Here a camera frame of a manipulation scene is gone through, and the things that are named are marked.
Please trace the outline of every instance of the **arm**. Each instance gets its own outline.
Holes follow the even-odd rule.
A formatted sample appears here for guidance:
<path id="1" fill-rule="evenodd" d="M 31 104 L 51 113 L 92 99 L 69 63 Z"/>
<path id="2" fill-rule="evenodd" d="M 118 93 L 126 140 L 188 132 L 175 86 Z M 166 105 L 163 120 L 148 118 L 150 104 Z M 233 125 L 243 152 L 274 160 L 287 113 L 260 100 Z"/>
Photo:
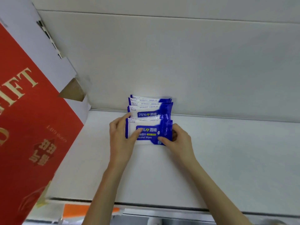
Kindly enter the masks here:
<path id="1" fill-rule="evenodd" d="M 210 213 L 218 225 L 251 225 L 250 221 L 231 202 L 198 163 L 192 147 L 191 137 L 179 125 L 173 125 L 173 141 L 160 137 L 188 171 Z"/>
<path id="2" fill-rule="evenodd" d="M 129 116 L 130 113 L 127 113 L 110 123 L 110 162 L 82 225 L 110 224 L 123 171 L 132 155 L 134 143 L 142 131 L 138 129 L 129 139 L 125 138 L 125 121 Z"/>

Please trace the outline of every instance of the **cardboard box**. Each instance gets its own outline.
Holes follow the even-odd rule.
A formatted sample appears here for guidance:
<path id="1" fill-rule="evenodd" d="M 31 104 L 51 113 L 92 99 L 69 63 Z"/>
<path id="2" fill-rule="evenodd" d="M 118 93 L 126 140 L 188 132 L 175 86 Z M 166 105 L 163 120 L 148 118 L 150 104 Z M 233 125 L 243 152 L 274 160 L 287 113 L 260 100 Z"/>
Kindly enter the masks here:
<path id="1" fill-rule="evenodd" d="M 53 178 L 90 106 L 31 1 L 0 3 L 0 220 L 17 225 Z"/>

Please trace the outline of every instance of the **person's left hand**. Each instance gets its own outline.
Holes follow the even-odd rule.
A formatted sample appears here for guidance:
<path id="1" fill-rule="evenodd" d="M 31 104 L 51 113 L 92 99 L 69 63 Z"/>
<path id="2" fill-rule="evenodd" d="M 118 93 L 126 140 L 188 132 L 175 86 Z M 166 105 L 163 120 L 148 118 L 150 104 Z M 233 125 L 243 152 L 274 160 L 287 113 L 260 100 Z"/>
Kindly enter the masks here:
<path id="1" fill-rule="evenodd" d="M 125 138 L 126 118 L 130 113 L 119 117 L 110 123 L 110 165 L 124 169 L 132 155 L 133 146 L 142 128 L 137 129 L 133 134 Z"/>

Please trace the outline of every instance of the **person's right arm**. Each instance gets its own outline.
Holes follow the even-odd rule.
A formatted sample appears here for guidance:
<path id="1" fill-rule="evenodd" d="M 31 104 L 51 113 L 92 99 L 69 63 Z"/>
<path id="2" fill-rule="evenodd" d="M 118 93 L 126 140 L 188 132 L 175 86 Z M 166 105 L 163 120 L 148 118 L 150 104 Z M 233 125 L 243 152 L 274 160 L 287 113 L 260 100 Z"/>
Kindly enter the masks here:
<path id="1" fill-rule="evenodd" d="M 250 221 L 231 202 L 198 163 L 191 137 L 179 125 L 173 125 L 173 141 L 159 137 L 189 172 L 217 225 L 250 225 Z"/>

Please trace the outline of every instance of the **hand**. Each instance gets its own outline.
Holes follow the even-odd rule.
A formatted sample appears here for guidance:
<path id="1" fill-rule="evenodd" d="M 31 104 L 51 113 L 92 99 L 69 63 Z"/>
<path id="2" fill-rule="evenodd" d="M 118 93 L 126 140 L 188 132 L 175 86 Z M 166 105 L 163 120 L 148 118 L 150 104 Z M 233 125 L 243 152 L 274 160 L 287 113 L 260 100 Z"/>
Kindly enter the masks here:
<path id="1" fill-rule="evenodd" d="M 172 138 L 172 141 L 170 141 L 167 138 L 158 137 L 184 167 L 187 168 L 192 163 L 197 162 L 192 147 L 191 137 L 178 124 L 173 125 Z"/>
<path id="2" fill-rule="evenodd" d="M 133 132 L 131 137 L 125 138 L 126 118 L 130 113 L 119 117 L 110 123 L 110 165 L 125 168 L 132 155 L 133 146 L 142 128 Z"/>

